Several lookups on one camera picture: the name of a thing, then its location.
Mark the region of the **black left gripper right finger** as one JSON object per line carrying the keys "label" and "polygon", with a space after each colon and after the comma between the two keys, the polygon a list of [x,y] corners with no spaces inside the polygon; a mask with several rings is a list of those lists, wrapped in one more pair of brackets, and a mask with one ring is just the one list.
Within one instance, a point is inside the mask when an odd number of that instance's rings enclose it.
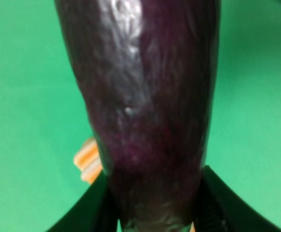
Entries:
{"label": "black left gripper right finger", "polygon": [[279,232],[236,195],[207,165],[203,169],[194,228],[197,232]]}

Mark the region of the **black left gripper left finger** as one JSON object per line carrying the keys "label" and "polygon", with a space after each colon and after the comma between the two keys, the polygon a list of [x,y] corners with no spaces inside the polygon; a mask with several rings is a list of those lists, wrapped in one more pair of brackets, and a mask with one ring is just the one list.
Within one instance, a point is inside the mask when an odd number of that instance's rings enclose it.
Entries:
{"label": "black left gripper left finger", "polygon": [[49,232],[116,232],[118,209],[101,172],[79,201]]}

